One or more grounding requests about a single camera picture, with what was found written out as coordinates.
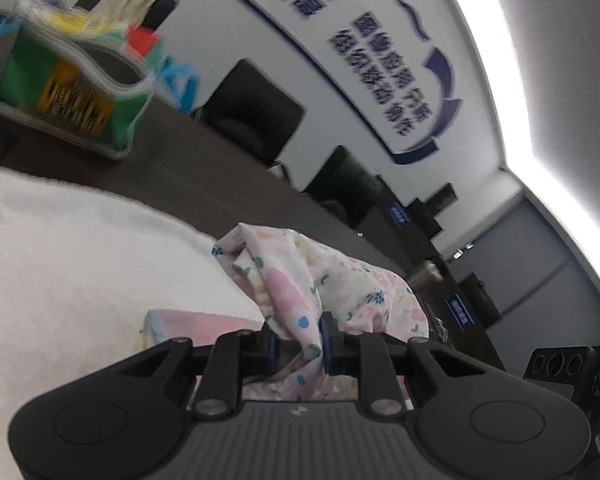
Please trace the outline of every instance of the red object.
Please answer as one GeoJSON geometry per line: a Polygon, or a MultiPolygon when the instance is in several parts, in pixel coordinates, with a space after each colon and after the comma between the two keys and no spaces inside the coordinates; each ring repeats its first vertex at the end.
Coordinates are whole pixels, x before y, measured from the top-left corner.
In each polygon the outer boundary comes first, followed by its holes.
{"type": "Polygon", "coordinates": [[[145,57],[158,41],[158,34],[144,27],[129,27],[126,42],[141,57],[145,57]]]}

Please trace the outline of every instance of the chair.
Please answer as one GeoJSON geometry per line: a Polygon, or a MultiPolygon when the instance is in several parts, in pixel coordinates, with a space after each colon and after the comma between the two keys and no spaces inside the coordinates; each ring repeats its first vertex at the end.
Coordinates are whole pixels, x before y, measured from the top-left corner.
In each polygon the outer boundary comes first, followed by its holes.
{"type": "Polygon", "coordinates": [[[271,167],[298,129],[304,108],[249,59],[241,59],[192,116],[271,167]]]}
{"type": "MultiPolygon", "coordinates": [[[[337,201],[346,211],[347,224],[362,222],[380,195],[381,184],[344,146],[337,146],[304,190],[316,202],[337,201]]],[[[334,210],[333,204],[327,207],[334,210]]]]}
{"type": "MultiPolygon", "coordinates": [[[[75,7],[80,7],[84,10],[93,10],[100,0],[78,0],[75,7]]],[[[178,6],[179,0],[156,0],[147,11],[141,26],[153,30],[154,32],[160,27],[162,22],[173,12],[178,6]]]]}

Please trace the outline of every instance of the blue flower print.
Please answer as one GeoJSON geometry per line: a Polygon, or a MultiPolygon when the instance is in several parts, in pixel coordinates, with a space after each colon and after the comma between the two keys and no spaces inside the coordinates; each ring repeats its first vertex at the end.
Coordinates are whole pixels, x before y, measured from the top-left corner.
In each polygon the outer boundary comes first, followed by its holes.
{"type": "Polygon", "coordinates": [[[370,294],[366,295],[366,302],[371,303],[375,301],[376,304],[380,305],[384,303],[384,290],[376,290],[370,294]]]}

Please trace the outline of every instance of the gray panel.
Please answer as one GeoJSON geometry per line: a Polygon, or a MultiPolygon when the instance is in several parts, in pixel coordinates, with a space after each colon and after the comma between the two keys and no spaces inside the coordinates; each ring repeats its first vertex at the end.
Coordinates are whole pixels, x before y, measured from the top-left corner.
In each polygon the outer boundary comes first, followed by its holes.
{"type": "Polygon", "coordinates": [[[458,282],[474,272],[503,312],[569,256],[552,227],[524,200],[470,250],[452,260],[449,269],[458,282]]]}
{"type": "Polygon", "coordinates": [[[404,427],[368,420],[352,402],[246,402],[234,418],[196,426],[146,480],[446,480],[404,427]]]}
{"type": "Polygon", "coordinates": [[[487,332],[507,372],[522,377],[536,348],[600,345],[600,295],[570,262],[487,332]]]}

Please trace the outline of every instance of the orange label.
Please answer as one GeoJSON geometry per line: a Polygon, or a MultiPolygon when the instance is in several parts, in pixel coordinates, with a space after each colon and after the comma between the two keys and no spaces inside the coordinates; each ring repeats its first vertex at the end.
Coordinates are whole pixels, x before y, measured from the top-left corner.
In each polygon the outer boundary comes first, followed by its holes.
{"type": "Polygon", "coordinates": [[[97,137],[113,110],[113,102],[95,90],[72,63],[60,60],[46,82],[38,110],[97,137]]]}

